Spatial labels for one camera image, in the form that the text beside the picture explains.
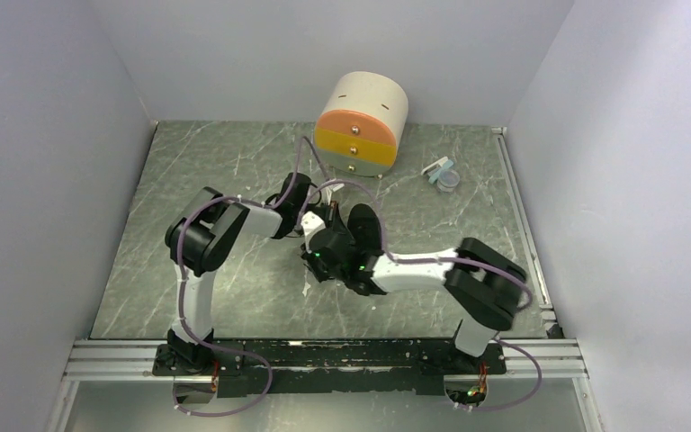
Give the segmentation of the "black shoe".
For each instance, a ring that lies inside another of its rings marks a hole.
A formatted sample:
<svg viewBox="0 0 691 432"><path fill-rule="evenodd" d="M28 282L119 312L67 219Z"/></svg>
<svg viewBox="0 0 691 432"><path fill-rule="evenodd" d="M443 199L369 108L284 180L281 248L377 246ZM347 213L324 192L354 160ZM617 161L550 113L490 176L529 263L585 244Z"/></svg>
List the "black shoe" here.
<svg viewBox="0 0 691 432"><path fill-rule="evenodd" d="M358 248L372 251L383 250L381 223L369 205L365 203L356 204L348 215L346 226Z"/></svg>

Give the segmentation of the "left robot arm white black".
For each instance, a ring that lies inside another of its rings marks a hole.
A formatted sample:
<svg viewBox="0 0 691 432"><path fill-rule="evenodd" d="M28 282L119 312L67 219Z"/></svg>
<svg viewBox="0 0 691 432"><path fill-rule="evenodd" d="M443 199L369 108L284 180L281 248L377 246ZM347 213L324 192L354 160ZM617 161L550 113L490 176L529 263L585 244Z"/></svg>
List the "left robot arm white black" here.
<svg viewBox="0 0 691 432"><path fill-rule="evenodd" d="M201 374L215 365L211 299L218 269L243 232L283 239L296 228L299 211L312 181L296 172L287 175L281 192L265 202L227 197L202 188L172 222L165 244L175 265L176 312L166 344L153 367L167 374Z"/></svg>

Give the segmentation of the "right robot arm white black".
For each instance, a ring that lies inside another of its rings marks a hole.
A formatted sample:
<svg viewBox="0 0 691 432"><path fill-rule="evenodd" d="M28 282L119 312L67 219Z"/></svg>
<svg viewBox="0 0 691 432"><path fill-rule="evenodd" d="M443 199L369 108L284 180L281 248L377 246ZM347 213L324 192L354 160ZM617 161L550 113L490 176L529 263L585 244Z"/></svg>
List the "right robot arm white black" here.
<svg viewBox="0 0 691 432"><path fill-rule="evenodd" d="M344 227L303 226L302 258L318 281L336 280L362 296L405 291L446 292L465 314L453 335L452 366L472 372L492 338L509 331L533 295L519 265L475 238L425 254L391 255L376 235Z"/></svg>

